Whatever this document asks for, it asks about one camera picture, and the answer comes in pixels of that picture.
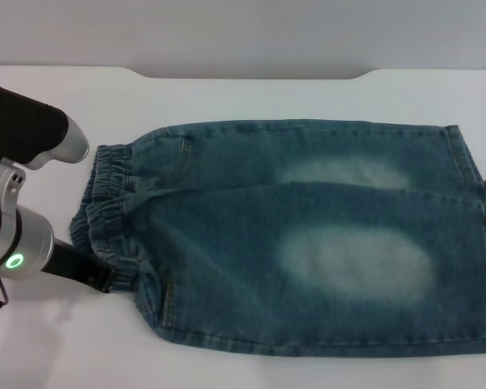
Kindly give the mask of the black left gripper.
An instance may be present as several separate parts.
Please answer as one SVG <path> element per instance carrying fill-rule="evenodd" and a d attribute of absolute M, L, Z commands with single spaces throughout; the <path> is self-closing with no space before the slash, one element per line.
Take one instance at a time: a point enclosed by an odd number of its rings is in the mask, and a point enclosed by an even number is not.
<path fill-rule="evenodd" d="M 44 273 L 74 280 L 98 292 L 109 293 L 116 276 L 114 269 L 102 267 L 95 259 L 81 254 L 73 246 L 56 239 Z"/>

